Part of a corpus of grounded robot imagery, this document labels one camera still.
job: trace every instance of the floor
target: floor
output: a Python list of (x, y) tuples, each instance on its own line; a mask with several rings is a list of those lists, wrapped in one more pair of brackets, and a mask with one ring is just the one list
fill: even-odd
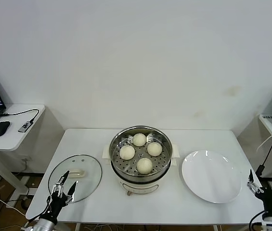
[[(30, 177), (30, 180), (27, 183), (27, 186), (30, 188), (37, 188), (39, 186), (39, 183), (41, 181), (42, 177)], [(0, 197), (1, 200), (6, 201), (10, 195), (13, 193), (14, 187), (7, 183), (5, 180), (0, 181)], [(26, 206), (29, 206), (31, 200), (28, 199), (26, 201)], [(0, 211), (0, 228), (11, 226), (11, 225), (19, 225), (23, 226), (26, 222), (26, 218), (23, 217), (21, 214), (19, 214), (17, 211), (6, 208), (5, 206), (2, 206), (2, 203), (0, 203), (0, 208), (2, 207)], [(26, 213), (25, 210), (22, 209), (20, 205), (20, 201), (17, 202), (15, 208), (17, 208), (22, 213)], [(67, 224), (69, 228), (74, 229), (75, 224)], [(110, 225), (110, 226), (101, 226), (96, 227), (96, 224), (82, 224), (80, 226), (81, 231), (213, 231), (212, 226), (164, 226), (161, 227), (156, 225)], [(227, 230), (227, 228), (230, 228), (230, 226), (222, 226), (222, 230)], [(8, 231), (19, 231), (19, 227), (11, 227), (9, 229), (6, 229)]]

